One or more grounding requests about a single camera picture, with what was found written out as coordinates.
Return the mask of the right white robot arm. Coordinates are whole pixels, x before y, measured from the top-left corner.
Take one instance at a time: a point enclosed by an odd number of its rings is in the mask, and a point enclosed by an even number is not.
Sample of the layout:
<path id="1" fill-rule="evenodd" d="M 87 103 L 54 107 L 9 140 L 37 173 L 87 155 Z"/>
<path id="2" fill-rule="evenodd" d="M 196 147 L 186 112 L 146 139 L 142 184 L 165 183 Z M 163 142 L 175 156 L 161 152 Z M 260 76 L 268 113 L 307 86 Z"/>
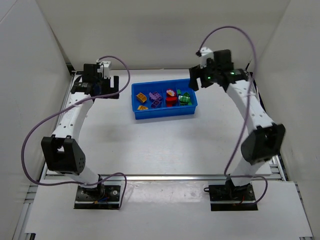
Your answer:
<path id="1" fill-rule="evenodd" d="M 189 87 L 197 91 L 218 84 L 245 120 L 248 136 L 240 146 L 241 160 L 228 179 L 235 187 L 246 186 L 259 168 L 279 153 L 286 129 L 265 112 L 252 89 L 252 78 L 246 70 L 234 67 L 229 49 L 202 47 L 196 55 L 200 63 L 189 69 Z"/>

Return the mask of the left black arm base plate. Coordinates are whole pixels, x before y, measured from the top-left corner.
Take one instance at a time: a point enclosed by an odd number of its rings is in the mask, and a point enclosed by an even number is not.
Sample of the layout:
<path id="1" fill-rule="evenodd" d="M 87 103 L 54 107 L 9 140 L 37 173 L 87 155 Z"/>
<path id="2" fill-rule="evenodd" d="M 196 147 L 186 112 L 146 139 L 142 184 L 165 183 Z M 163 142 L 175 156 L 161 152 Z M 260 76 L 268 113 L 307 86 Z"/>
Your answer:
<path id="1" fill-rule="evenodd" d="M 121 203 L 121 185 L 101 183 L 96 188 L 77 187 L 74 200 L 76 210 L 118 210 Z"/>

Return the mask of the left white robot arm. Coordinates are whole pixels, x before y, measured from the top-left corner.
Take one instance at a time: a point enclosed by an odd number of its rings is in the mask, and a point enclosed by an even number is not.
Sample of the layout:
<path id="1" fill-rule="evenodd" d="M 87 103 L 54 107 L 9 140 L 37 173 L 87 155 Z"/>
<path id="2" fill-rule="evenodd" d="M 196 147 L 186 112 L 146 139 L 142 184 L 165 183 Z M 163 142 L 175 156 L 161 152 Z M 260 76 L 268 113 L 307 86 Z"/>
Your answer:
<path id="1" fill-rule="evenodd" d="M 100 191 L 101 177 L 86 166 L 86 156 L 78 144 L 79 135 L 94 97 L 112 94 L 119 98 L 119 77 L 110 75 L 111 62 L 84 64 L 83 73 L 72 85 L 62 118 L 50 137 L 43 137 L 41 147 L 50 171 L 65 175 L 88 191 Z"/>

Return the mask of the yellow lego brick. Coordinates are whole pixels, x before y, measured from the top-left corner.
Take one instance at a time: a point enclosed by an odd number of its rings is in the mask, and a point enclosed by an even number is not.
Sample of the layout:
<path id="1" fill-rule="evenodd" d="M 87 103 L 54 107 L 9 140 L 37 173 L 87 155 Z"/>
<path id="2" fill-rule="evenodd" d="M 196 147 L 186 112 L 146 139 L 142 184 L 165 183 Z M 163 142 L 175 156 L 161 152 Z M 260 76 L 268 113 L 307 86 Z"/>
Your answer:
<path id="1" fill-rule="evenodd" d="M 140 105 L 137 110 L 139 111 L 143 111 L 143 110 L 148 110 L 149 108 L 147 106 L 144 106 L 144 105 Z"/>
<path id="2" fill-rule="evenodd" d="M 136 98 L 137 98 L 137 100 L 140 102 L 140 103 L 142 103 L 142 104 L 144 104 L 145 102 L 147 102 L 147 97 L 142 93 L 142 92 L 139 92 L 137 95 L 136 95 Z"/>

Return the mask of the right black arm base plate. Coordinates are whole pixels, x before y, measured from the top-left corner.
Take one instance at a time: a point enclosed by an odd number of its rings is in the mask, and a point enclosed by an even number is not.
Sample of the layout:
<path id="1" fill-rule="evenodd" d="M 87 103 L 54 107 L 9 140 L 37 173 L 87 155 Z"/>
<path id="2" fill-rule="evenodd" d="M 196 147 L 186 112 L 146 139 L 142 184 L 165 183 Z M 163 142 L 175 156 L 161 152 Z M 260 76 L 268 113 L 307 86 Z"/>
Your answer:
<path id="1" fill-rule="evenodd" d="M 257 211 L 252 184 L 227 190 L 226 185 L 209 185 L 203 189 L 209 194 L 212 212 Z"/>

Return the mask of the green lego brick bottom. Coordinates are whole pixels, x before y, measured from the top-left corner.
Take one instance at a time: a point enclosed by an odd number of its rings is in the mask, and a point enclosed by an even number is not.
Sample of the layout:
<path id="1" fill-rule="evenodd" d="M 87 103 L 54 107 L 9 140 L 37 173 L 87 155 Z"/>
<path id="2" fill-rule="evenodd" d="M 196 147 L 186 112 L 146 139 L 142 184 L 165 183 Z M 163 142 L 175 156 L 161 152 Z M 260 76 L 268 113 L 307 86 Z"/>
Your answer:
<path id="1" fill-rule="evenodd" d="M 180 101 L 179 102 L 180 106 L 192 106 L 193 104 L 191 102 L 184 102 L 184 101 Z"/>

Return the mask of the red long lego brick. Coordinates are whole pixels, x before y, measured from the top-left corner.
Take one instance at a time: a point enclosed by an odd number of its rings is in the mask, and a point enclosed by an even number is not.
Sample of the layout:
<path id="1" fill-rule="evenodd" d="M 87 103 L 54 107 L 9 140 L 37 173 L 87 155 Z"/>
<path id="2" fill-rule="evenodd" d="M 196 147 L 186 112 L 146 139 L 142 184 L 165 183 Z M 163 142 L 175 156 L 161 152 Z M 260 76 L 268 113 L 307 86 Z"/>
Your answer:
<path id="1" fill-rule="evenodd" d="M 177 97 L 167 97 L 165 99 L 166 102 L 174 102 L 176 103 L 178 101 L 178 98 Z"/>

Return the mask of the purple lego brick studs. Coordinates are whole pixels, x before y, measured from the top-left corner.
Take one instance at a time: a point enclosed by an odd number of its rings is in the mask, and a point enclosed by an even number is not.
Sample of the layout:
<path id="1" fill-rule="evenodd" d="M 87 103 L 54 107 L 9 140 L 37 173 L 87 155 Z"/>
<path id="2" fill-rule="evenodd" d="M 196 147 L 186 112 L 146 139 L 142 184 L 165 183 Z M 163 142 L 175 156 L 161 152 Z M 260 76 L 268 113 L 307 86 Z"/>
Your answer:
<path id="1" fill-rule="evenodd" d="M 162 106 L 162 101 L 161 100 L 154 100 L 152 103 L 151 103 L 151 108 L 152 109 L 157 109 L 157 108 L 160 108 Z"/>

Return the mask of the red half-round lego brick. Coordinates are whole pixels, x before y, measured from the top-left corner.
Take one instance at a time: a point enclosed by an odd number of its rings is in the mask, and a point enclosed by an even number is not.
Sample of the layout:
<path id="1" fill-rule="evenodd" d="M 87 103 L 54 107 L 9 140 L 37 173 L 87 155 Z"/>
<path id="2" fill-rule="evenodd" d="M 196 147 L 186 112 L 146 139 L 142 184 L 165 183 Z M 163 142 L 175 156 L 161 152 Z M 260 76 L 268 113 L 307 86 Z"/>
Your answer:
<path id="1" fill-rule="evenodd" d="M 166 102 L 166 106 L 167 107 L 173 107 L 175 105 L 175 103 L 173 101 L 167 101 Z"/>

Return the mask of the red oval lego brick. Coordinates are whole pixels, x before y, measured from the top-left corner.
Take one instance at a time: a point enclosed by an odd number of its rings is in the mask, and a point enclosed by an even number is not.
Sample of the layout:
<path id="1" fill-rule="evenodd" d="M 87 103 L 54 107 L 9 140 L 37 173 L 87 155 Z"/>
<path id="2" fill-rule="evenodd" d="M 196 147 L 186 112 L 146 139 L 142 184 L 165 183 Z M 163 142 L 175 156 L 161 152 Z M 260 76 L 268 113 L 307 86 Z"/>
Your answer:
<path id="1" fill-rule="evenodd" d="M 168 98 L 173 98 L 177 96 L 177 93 L 173 89 L 167 89 L 166 90 L 166 96 Z"/>

